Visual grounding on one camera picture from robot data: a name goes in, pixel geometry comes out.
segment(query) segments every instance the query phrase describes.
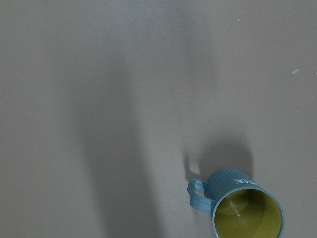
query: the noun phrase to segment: gray floor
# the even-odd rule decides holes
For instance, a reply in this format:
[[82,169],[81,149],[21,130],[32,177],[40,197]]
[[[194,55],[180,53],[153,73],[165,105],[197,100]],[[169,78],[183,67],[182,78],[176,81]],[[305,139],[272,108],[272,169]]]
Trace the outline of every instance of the gray floor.
[[315,238],[316,12],[1,1],[0,237],[214,238],[187,180],[236,167]]

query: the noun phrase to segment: white speck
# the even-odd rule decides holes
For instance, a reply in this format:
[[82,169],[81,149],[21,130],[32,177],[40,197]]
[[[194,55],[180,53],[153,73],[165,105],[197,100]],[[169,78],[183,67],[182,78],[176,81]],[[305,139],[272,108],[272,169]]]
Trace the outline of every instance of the white speck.
[[296,69],[292,72],[292,74],[297,74],[300,71],[300,69]]

